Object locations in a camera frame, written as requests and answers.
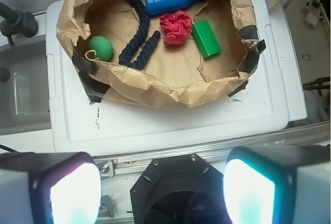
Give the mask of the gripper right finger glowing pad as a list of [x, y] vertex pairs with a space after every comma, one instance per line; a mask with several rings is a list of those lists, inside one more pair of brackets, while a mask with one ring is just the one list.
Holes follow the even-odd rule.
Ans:
[[330, 146], [239, 146], [224, 168], [233, 223], [330, 223]]

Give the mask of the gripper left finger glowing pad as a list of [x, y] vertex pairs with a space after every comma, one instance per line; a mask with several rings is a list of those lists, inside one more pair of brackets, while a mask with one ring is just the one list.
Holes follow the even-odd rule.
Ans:
[[86, 152], [1, 154], [1, 223], [96, 223], [100, 200]]

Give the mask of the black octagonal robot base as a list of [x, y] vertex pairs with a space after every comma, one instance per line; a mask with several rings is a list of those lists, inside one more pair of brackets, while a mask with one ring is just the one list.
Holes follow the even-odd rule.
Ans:
[[134, 223], [231, 223], [223, 174], [197, 154], [152, 160], [130, 196]]

